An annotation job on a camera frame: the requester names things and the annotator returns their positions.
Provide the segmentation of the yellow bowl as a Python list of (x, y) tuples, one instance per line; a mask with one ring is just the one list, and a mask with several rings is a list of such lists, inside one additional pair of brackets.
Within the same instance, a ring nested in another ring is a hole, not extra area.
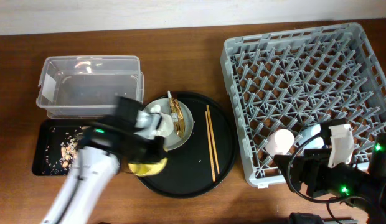
[(128, 164), (130, 171), (138, 177), (158, 175), (166, 166), (168, 159), (165, 157), (154, 164)]

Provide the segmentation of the blue cup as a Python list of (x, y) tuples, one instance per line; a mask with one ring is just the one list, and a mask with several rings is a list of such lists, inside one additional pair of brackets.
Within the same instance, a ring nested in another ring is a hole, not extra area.
[[(300, 132), (300, 135), (302, 138), (298, 141), (298, 146), (302, 145), (305, 143), (309, 138), (313, 137), (317, 133), (321, 131), (321, 126), (320, 124), (315, 124), (313, 126), (310, 126), (306, 128), (304, 131)], [(324, 146), (324, 141), (322, 137), (318, 137), (314, 139), (313, 141), (309, 142), (304, 149), (320, 149)]]

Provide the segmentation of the pink cup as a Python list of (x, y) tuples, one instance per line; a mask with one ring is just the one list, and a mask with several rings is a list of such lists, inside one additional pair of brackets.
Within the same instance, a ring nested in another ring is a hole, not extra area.
[(285, 155), (294, 143), (294, 135), (287, 129), (279, 129), (267, 137), (265, 150), (271, 156)]

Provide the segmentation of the food scraps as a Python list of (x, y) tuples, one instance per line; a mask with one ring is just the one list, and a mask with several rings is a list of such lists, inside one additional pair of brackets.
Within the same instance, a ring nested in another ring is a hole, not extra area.
[(78, 142), (87, 126), (54, 126), (45, 145), (43, 175), (67, 175), (78, 157)]

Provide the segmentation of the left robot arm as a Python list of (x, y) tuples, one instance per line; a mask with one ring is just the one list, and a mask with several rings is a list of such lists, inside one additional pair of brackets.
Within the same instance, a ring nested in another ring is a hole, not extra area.
[(111, 115), (93, 122), (78, 142), (78, 156), (43, 223), (86, 223), (109, 181), (125, 161), (138, 177), (159, 174), (167, 163), (166, 136), (174, 130), (159, 105), (119, 97)]

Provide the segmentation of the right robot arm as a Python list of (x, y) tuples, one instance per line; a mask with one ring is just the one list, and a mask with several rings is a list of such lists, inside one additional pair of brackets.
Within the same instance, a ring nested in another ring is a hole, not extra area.
[(312, 203), (344, 203), (368, 214), (368, 223), (386, 223), (386, 133), (377, 135), (367, 172), (349, 164), (325, 163), (328, 150), (297, 156), (276, 155), (274, 162), (290, 191)]

